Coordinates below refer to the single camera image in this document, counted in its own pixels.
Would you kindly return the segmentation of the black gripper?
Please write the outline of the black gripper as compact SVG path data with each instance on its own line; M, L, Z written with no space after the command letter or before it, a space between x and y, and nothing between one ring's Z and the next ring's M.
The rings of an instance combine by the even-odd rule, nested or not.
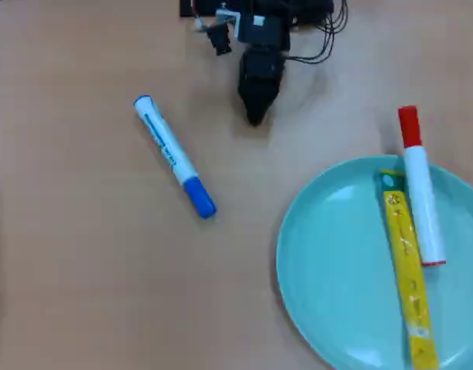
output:
M238 94L243 103L247 121L259 126L273 105L280 91L285 58L279 49L249 45L240 60ZM252 89L262 86L265 90L255 103Z

